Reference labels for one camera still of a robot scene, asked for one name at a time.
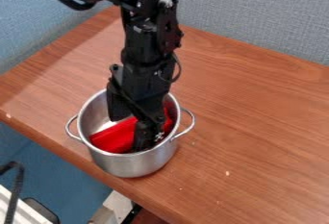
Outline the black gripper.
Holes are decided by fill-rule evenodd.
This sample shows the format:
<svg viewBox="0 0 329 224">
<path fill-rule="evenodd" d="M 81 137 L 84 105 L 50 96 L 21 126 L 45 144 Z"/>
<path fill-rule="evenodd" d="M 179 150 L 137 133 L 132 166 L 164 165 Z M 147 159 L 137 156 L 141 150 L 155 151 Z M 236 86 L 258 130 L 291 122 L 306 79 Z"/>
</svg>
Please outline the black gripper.
<svg viewBox="0 0 329 224">
<path fill-rule="evenodd" d="M 156 65 L 137 66 L 112 64 L 106 84 L 106 105 L 110 121 L 130 116 L 140 120 L 134 125 L 132 151 L 148 150 L 164 136 L 163 98 L 171 83 L 180 75 L 173 75 L 175 59 Z"/>
</svg>

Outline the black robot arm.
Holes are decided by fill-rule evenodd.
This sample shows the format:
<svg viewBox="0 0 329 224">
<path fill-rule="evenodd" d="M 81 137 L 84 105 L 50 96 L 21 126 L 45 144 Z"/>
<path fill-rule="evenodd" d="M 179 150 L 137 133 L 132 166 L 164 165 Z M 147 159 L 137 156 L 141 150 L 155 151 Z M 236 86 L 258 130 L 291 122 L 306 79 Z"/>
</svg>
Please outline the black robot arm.
<svg viewBox="0 0 329 224">
<path fill-rule="evenodd" d="M 136 117 L 132 149 L 148 149 L 164 136 L 163 99 L 180 77 L 183 32 L 177 22 L 179 0 L 57 0 L 76 11 L 109 1 L 120 7 L 124 45 L 120 63 L 109 67 L 108 116 L 117 121 Z"/>
</svg>

